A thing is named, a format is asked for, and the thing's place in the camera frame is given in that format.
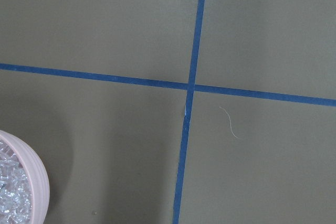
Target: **bowl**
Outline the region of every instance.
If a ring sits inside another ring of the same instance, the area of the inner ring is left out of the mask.
[[[30,185],[32,211],[30,224],[43,224],[49,205],[49,180],[46,169],[36,152],[24,141],[0,131],[0,139],[16,154]]]

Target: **white mark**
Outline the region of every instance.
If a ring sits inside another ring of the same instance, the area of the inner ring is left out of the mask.
[[[224,110],[225,113],[227,114],[227,116],[229,117],[229,121],[230,121],[230,129],[231,129],[231,133],[232,133],[232,135],[233,135],[235,138],[237,138],[237,139],[243,140],[242,138],[236,136],[235,133],[233,133],[233,130],[232,130],[232,124],[231,124],[231,117],[230,117],[229,113],[227,113],[227,111],[226,111],[225,108],[222,108],[221,106],[219,106],[219,108],[222,109],[222,110]]]

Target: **ice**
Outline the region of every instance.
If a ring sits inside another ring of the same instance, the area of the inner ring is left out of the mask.
[[[28,178],[17,156],[0,139],[0,224],[29,224],[31,195]]]

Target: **vertical blue line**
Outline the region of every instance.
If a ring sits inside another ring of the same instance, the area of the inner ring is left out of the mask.
[[[179,217],[180,217],[184,168],[185,168],[187,146],[188,146],[191,111],[193,107],[198,51],[199,51],[199,43],[201,40],[204,1],[205,0],[198,0],[198,6],[197,6],[193,50],[192,50],[192,55],[191,55],[187,96],[186,96],[186,102],[185,102],[185,115],[184,115],[184,121],[183,121],[182,139],[181,139],[181,147],[180,147],[180,160],[178,162],[178,168],[177,168],[177,180],[176,180],[176,187],[175,187],[175,198],[174,198],[174,209],[173,209],[174,210],[173,224],[179,224],[178,222],[179,222]]]

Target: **blue line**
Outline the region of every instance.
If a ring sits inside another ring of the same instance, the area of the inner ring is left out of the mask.
[[[73,77],[73,78],[99,80],[99,81],[111,81],[111,82],[128,83],[128,84],[170,88],[170,89],[186,90],[188,87],[186,83],[180,83],[180,82],[140,79],[140,78],[132,78],[132,77],[124,77],[124,76],[112,76],[109,74],[86,73],[86,72],[77,72],[77,71],[51,69],[51,68],[38,68],[38,67],[11,65],[11,64],[3,64],[3,63],[0,63],[0,69],[10,70],[10,71],[19,71],[19,72],[28,72],[28,73],[49,74],[52,76],[64,76],[64,77]]]
[[[195,85],[195,91],[217,93],[217,94],[229,94],[229,95],[237,95],[240,97],[254,97],[269,100],[287,101],[287,102],[308,103],[324,106],[336,106],[336,100],[333,99],[304,97],[301,95],[292,95],[292,94],[270,93],[262,91],[231,89],[231,88],[204,86],[204,85]]]
[[[186,154],[187,154],[187,147],[188,147],[191,113],[192,113],[192,107],[193,107],[198,51],[199,51],[199,43],[201,40],[201,31],[202,31],[204,2],[205,0],[198,0],[198,6],[197,6],[193,50],[192,50],[192,55],[191,55],[189,81],[188,81],[187,96],[186,96],[186,102],[185,102],[185,116],[184,116],[184,121],[183,121],[182,139],[181,139],[181,147],[180,147],[180,160],[178,162],[177,179],[176,179],[176,186],[175,186],[173,224],[179,224],[178,222],[180,218],[184,169],[185,169],[185,161],[186,161]]]

